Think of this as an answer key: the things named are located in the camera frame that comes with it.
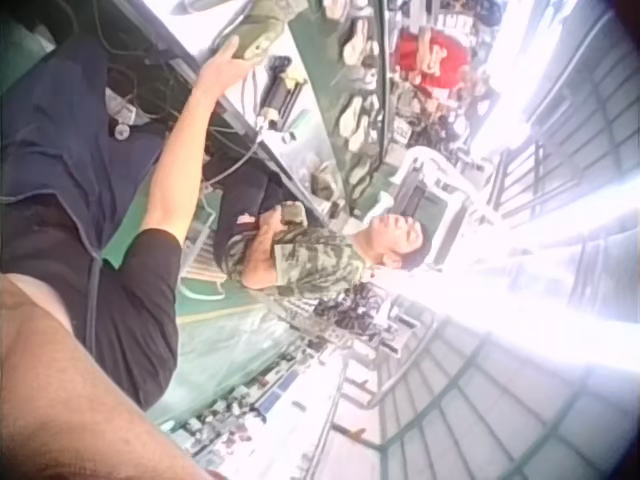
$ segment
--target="black sleeve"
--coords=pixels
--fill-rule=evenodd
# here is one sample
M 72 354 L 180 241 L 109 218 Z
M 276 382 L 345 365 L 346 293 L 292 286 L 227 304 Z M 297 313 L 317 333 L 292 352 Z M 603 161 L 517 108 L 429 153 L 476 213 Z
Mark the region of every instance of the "black sleeve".
M 140 232 L 118 269 L 120 284 L 151 313 L 174 311 L 182 247 L 171 233 L 160 229 Z
M 103 321 L 96 324 L 95 358 L 143 410 L 160 399 L 177 366 L 175 290 L 181 253 L 172 234 L 145 230 L 129 246 L 120 268 L 108 265 L 101 274 L 98 320 Z

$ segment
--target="shoe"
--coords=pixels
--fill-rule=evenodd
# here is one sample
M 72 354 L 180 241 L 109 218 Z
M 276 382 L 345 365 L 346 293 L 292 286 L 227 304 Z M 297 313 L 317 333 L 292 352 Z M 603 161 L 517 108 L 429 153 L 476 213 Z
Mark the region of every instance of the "shoe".
M 362 108 L 362 97 L 356 95 L 351 99 L 349 106 L 346 108 L 340 122 L 338 124 L 338 131 L 343 138 L 349 138 L 356 131 L 358 126 L 358 118 L 360 117 L 360 109 Z
M 358 66 L 357 71 L 353 72 L 350 79 L 357 90 L 375 90 L 378 86 L 378 70 Z
M 349 143 L 347 145 L 347 148 L 349 149 L 350 152 L 357 152 L 358 150 L 360 150 L 360 147 L 362 147 L 362 144 L 364 143 L 365 138 L 367 136 L 368 128 L 369 128 L 369 117 L 367 117 L 366 115 L 363 115 L 360 117 L 360 123 L 358 124 L 358 129 L 353 135 L 351 135 L 351 138 L 349 138 Z
M 322 5 L 329 20 L 342 23 L 347 18 L 349 0 L 323 0 Z
M 342 50 L 342 60 L 345 65 L 358 65 L 364 56 L 369 33 L 369 23 L 364 18 L 359 18 L 355 22 L 353 37 L 347 42 Z
M 370 112 L 375 112 L 380 108 L 380 101 L 378 100 L 378 95 L 369 95 L 367 99 L 362 104 L 366 110 Z

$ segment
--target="man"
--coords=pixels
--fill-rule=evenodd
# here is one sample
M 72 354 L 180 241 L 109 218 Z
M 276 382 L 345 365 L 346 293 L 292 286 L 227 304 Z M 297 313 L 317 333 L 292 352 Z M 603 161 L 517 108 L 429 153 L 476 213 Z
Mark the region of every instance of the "man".
M 231 39 L 202 67 L 164 148 L 161 136 L 145 132 L 122 142 L 109 136 L 107 55 L 91 38 L 58 47 L 2 99 L 0 271 L 75 337 L 65 345 L 79 342 L 142 409 L 176 367 L 175 288 L 209 119 L 252 66 L 232 58 L 236 46 Z M 102 248 L 156 160 L 140 232 L 119 268 L 103 264 Z
M 215 178 L 222 167 L 205 166 L 205 178 Z M 286 229 L 280 205 L 291 197 L 259 164 L 243 165 L 222 187 L 216 263 L 231 279 L 274 299 L 334 297 L 359 283 L 366 269 L 410 270 L 430 249 L 426 228 L 400 215 L 374 218 L 351 236 L 323 228 L 313 217 L 307 228 Z

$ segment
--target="cable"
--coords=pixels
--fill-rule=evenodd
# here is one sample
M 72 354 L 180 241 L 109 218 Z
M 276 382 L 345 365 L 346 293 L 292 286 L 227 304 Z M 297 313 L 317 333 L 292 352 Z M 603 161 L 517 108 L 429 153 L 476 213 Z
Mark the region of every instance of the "cable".
M 69 15 L 73 33 L 78 33 L 78 22 L 76 21 L 76 15 L 73 13 L 73 10 L 69 6 L 69 4 L 64 0 L 55 0 L 55 3 L 57 3 L 60 6 L 60 8 L 62 8 L 67 13 L 67 15 Z
M 114 55 L 146 55 L 146 52 L 142 50 L 130 50 L 130 51 L 118 50 L 111 47 L 111 45 L 109 45 L 107 40 L 104 38 L 104 34 L 102 33 L 102 27 L 100 24 L 100 15 L 98 14 L 98 0 L 93 0 L 93 15 L 96 20 L 96 30 L 98 32 L 98 36 L 100 37 L 100 41 L 102 42 L 102 45 L 104 45 L 104 48 L 109 53 L 112 53 Z
M 259 144 L 260 144 L 260 135 L 258 135 L 258 138 L 256 139 L 256 143 L 253 144 L 253 146 L 249 149 L 249 151 L 245 154 L 244 157 L 238 160 L 231 168 L 227 169 L 226 172 L 223 172 L 217 177 L 214 177 L 211 180 L 209 180 L 205 185 L 210 187 L 214 183 L 219 182 L 223 178 L 231 175 L 233 172 L 239 169 L 242 165 L 244 165 L 247 162 L 247 160 L 251 158 L 251 155 L 253 154 L 253 152 L 255 152 L 258 149 Z

